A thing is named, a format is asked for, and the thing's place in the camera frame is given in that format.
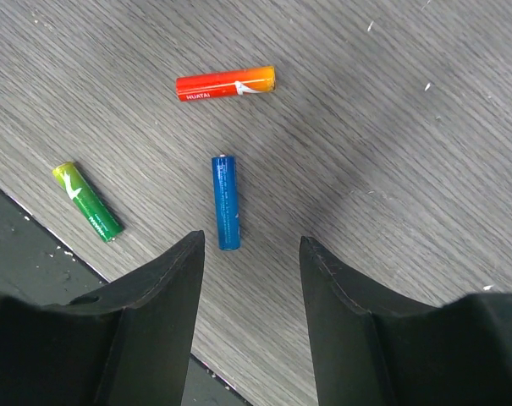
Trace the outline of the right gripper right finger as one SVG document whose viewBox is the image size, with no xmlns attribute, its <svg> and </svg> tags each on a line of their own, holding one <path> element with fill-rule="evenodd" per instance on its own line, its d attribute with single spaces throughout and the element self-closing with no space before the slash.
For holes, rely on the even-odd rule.
<svg viewBox="0 0 512 406">
<path fill-rule="evenodd" d="M 512 405 L 512 294 L 433 307 L 312 237 L 299 262 L 319 404 Z"/>
</svg>

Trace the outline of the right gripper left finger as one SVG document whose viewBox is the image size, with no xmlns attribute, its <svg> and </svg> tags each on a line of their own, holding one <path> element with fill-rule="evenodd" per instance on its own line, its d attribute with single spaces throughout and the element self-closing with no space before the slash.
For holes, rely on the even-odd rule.
<svg viewBox="0 0 512 406">
<path fill-rule="evenodd" d="M 0 405 L 178 405 L 205 262 L 193 231 L 69 304 L 0 294 Z"/>
</svg>

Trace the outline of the blue battery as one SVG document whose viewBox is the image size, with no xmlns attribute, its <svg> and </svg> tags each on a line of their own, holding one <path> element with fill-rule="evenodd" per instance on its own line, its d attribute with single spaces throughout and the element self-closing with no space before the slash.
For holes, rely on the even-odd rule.
<svg viewBox="0 0 512 406">
<path fill-rule="evenodd" d="M 220 250 L 237 250 L 240 247 L 240 227 L 235 158 L 226 155 L 213 157 L 212 179 L 218 247 Z"/>
</svg>

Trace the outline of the green battery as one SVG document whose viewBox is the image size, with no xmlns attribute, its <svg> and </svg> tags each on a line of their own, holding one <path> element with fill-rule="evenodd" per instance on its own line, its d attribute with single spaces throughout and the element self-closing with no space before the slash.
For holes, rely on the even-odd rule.
<svg viewBox="0 0 512 406">
<path fill-rule="evenodd" d="M 73 162 L 55 167 L 52 173 L 103 242 L 115 240 L 124 231 Z"/>
</svg>

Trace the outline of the red orange battery centre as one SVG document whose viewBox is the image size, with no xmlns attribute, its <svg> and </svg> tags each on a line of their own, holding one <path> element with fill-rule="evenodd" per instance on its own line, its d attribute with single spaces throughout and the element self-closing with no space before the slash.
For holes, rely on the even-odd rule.
<svg viewBox="0 0 512 406">
<path fill-rule="evenodd" d="M 275 88 L 273 66 L 179 77 L 175 84 L 176 95 L 182 102 L 267 93 Z"/>
</svg>

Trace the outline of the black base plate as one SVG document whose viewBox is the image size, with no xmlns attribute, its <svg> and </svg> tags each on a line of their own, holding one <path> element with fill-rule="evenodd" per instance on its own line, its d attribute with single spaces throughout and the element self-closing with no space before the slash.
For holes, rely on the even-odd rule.
<svg viewBox="0 0 512 406">
<path fill-rule="evenodd" d="M 33 305 L 67 305 L 108 283 L 0 190 L 0 294 Z M 241 397 L 190 353 L 178 405 L 239 405 Z"/>
</svg>

